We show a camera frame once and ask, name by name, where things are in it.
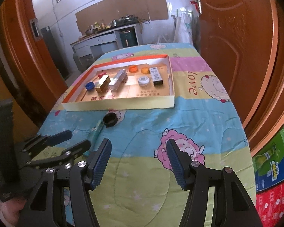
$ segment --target plastic bag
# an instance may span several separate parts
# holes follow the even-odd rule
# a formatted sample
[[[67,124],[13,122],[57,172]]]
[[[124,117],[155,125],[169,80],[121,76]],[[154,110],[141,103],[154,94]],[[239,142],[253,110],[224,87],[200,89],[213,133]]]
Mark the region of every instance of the plastic bag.
[[[173,42],[193,45],[191,18],[188,14],[182,13],[181,17],[176,18],[176,30]]]
[[[165,36],[163,34],[160,34],[158,37],[157,43],[168,43],[168,40],[166,40]]]

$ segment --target red cap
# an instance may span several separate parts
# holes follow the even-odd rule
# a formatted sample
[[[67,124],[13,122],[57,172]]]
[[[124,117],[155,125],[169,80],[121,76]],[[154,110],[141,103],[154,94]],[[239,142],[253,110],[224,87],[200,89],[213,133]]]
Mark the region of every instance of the red cap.
[[[101,73],[98,75],[99,79],[102,79],[102,77],[103,77],[104,75],[107,75],[106,72],[101,72]]]

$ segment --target silver screw head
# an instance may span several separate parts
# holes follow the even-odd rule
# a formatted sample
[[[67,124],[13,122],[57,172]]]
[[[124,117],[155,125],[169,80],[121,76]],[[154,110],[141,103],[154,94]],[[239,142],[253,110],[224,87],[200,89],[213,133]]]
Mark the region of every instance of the silver screw head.
[[[85,166],[86,166],[86,162],[85,161],[78,162],[78,167],[85,167]]]
[[[198,162],[198,161],[192,161],[192,163],[191,163],[191,165],[193,166],[193,167],[198,167],[199,165],[200,165],[200,163]]]
[[[232,170],[230,167],[228,167],[228,166],[225,167],[224,170],[225,170],[227,173],[232,173],[232,171],[233,171],[233,170]]]
[[[46,169],[46,173],[51,174],[54,171],[54,168],[50,167]]]
[[[64,166],[65,169],[69,169],[71,168],[71,163],[67,163],[65,166]]]

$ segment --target blue gripper pad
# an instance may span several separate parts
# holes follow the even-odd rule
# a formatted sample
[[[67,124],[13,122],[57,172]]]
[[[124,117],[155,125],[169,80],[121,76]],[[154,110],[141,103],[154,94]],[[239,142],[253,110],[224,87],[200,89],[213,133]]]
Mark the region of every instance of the blue gripper pad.
[[[189,164],[191,163],[191,158],[186,152],[180,151],[174,139],[169,139],[167,141],[166,151],[177,184],[181,186],[182,189],[186,189],[186,179],[190,175]]]
[[[93,180],[91,182],[91,187],[93,190],[101,183],[110,156],[111,142],[105,145],[105,147],[101,151],[101,154],[99,155],[96,165],[94,166]]]

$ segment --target drawer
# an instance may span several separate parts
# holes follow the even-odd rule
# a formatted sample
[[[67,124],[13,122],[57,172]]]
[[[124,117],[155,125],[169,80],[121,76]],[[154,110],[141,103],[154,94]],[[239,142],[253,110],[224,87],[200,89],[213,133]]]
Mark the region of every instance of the drawer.
[[[79,48],[76,50],[76,54],[77,56],[80,58],[82,56],[86,56],[86,55],[89,55],[91,54],[91,49],[90,47],[87,45],[87,46],[84,46],[82,48]]]
[[[100,39],[100,42],[102,44],[105,44],[105,43],[110,43],[110,42],[115,42],[116,41],[116,38],[115,38],[115,34],[114,33],[111,33],[111,34],[107,34],[107,35],[102,35],[100,37],[98,37]]]
[[[94,38],[91,38],[91,39],[88,39],[86,41],[83,41],[83,42],[80,42],[76,45],[73,46],[74,50],[77,51],[78,49],[80,48],[83,48],[85,46],[95,46],[95,45],[99,45],[99,44],[102,44],[103,42],[99,39],[99,37],[94,37]]]

